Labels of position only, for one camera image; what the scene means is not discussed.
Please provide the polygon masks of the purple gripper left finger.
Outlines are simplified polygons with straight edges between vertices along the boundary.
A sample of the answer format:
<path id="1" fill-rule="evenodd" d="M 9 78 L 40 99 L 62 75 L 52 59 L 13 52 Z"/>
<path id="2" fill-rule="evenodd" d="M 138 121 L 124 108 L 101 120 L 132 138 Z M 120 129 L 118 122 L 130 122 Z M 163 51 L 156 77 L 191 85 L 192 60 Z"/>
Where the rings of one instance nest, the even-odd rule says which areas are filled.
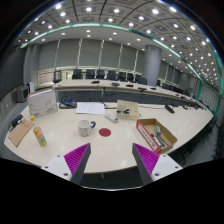
<path id="1" fill-rule="evenodd" d="M 72 183 L 75 183 L 77 185 L 80 184 L 90 154 L 91 145 L 87 143 L 64 156 L 64 159 L 72 174 Z"/>

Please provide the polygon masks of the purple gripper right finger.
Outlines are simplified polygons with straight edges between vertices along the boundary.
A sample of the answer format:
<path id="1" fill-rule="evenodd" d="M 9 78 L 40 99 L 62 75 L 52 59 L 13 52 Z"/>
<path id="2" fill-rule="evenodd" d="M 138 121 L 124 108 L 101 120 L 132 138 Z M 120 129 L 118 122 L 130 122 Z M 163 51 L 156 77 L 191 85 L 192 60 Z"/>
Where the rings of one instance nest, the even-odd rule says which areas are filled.
<path id="1" fill-rule="evenodd" d="M 159 155 L 137 143 L 134 143 L 132 146 L 132 154 L 137 163 L 143 184 L 152 183 L 151 174 L 159 160 Z"/>

